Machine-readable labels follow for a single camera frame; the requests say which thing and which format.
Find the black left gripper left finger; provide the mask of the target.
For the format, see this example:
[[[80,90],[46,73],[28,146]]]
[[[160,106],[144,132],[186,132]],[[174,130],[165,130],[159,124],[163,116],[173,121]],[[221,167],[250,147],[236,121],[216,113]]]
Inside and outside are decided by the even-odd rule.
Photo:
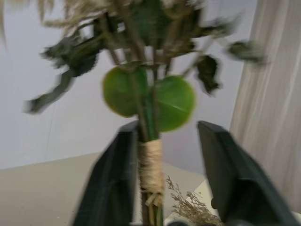
[[[92,169],[73,226],[128,226],[133,220],[138,122],[120,127]]]

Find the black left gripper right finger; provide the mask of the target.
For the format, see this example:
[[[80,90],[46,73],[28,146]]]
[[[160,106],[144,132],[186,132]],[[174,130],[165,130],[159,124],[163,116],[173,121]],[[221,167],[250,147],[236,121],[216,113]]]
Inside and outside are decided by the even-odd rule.
[[[223,127],[198,122],[211,205],[227,226],[298,226],[259,164]]]

